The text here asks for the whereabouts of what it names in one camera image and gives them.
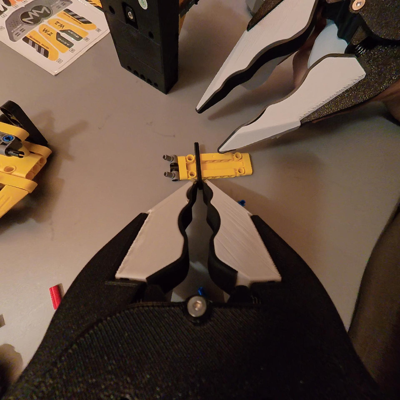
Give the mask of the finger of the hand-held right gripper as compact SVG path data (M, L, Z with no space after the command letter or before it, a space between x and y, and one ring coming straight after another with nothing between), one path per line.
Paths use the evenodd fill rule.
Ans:
M239 127L218 148L224 153L297 129L301 120L366 76L355 55L329 54L314 63L301 85Z
M199 101L202 113L249 81L260 68L290 56L312 32L319 1L282 1L245 31Z

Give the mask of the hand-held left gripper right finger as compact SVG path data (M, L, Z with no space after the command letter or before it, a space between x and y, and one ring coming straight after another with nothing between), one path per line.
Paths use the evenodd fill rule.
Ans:
M212 228L208 272L217 286L251 286L281 281L252 214L209 181L203 184L207 222Z

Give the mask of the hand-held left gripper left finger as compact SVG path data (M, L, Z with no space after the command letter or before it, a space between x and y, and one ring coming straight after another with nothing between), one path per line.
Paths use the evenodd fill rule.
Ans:
M148 211L115 278L149 280L183 254L186 228L183 211L191 211L188 192L194 188L189 182Z

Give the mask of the yellow toy panel with grey pins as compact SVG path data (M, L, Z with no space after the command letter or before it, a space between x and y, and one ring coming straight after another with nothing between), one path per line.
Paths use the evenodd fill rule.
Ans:
M165 172L164 175L173 181L197 178L195 155L163 155L163 159L169 162L170 166L170 172ZM231 178L253 173L248 153L200 154L200 166L203 179Z

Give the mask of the black toy axle rod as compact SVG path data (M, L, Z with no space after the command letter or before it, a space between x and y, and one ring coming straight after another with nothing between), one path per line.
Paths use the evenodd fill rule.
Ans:
M202 171L201 171L201 160L200 160L200 149L199 143L194 143L194 155L195 155L195 162L196 162L196 177L198 183L198 189L203 190L203 180L202 180Z

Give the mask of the small red toy piece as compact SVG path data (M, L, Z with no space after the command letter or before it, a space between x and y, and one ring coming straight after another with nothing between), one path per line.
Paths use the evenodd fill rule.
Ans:
M63 296L64 296L63 284L59 283L55 286L50 287L49 293L50 293L53 309L57 310L57 308L59 307L59 305L63 299Z

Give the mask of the person's clothed body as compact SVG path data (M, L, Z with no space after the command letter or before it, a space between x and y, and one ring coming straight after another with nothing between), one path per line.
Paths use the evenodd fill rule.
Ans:
M400 208L379 237L348 334L386 399L400 398Z

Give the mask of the yellow black toy assembly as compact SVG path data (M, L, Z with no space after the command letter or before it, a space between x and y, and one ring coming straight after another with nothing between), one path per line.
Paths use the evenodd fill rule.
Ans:
M52 151L17 103L9 100L0 108L0 216L3 216L37 187L34 177Z

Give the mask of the yellow sticker sheet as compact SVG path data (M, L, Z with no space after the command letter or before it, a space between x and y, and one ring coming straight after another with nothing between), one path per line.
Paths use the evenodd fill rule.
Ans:
M54 76L108 33L100 1L0 2L1 42Z

